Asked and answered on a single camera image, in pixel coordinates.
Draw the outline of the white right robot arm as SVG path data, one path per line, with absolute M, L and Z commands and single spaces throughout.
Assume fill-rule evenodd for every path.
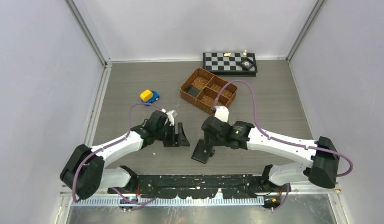
M 209 146 L 262 151 L 293 160 L 293 163 L 286 165 L 265 166 L 260 183 L 266 191 L 302 181 L 326 189 L 335 188 L 340 157 L 327 137 L 321 136 L 314 141 L 267 131 L 261 133 L 251 123 L 236 121 L 230 125 L 214 116 L 208 117 L 201 129 Z

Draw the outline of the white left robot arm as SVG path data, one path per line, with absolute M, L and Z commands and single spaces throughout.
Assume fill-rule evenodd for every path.
M 116 139 L 101 145 L 77 146 L 60 173 L 60 180 L 72 192 L 73 201 L 88 199 L 97 190 L 117 188 L 132 193 L 137 187 L 137 174 L 126 166 L 108 169 L 119 158 L 137 152 L 155 141 L 164 147 L 188 147 L 182 123 L 175 123 L 175 110 L 155 110 L 142 124 L 132 127 Z

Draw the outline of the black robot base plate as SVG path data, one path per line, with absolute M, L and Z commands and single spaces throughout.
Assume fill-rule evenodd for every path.
M 142 198 L 174 199 L 212 199 L 218 193 L 224 199 L 249 199 L 266 196 L 269 193 L 286 193 L 291 188 L 276 187 L 262 180 L 260 175 L 138 175 L 132 177 L 126 187 L 109 188 L 108 193 L 119 191 Z

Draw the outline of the black leather card holder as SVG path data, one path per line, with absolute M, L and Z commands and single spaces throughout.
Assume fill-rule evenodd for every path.
M 198 161 L 200 163 L 206 164 L 209 158 L 213 157 L 215 154 L 215 149 L 212 145 L 206 145 L 203 139 L 199 139 L 191 159 Z

